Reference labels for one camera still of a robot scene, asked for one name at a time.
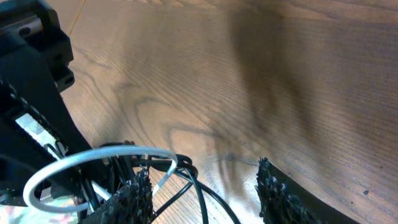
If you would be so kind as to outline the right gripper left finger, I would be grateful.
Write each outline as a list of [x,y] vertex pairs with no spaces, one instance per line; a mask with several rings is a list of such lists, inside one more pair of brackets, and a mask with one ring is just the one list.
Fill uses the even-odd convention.
[[81,224],[145,224],[154,219],[149,172],[140,170]]

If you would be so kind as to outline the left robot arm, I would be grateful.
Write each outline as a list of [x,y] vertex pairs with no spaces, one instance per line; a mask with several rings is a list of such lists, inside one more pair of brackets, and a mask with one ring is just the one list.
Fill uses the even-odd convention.
[[69,37],[45,1],[1,3],[1,203],[23,206],[23,188],[53,157],[17,120],[29,115],[73,154],[89,148],[61,92],[75,81]]

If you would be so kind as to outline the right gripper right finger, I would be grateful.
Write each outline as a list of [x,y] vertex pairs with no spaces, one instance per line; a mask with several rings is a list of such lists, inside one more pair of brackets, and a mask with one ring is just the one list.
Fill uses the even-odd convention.
[[267,158],[259,160],[256,191],[265,224],[358,224],[304,189]]

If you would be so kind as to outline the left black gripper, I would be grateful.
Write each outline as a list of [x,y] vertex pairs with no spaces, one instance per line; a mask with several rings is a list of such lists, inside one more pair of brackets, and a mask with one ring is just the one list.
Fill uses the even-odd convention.
[[1,204],[25,205],[39,170],[90,149],[62,99],[74,82],[70,51],[28,43],[1,46]]

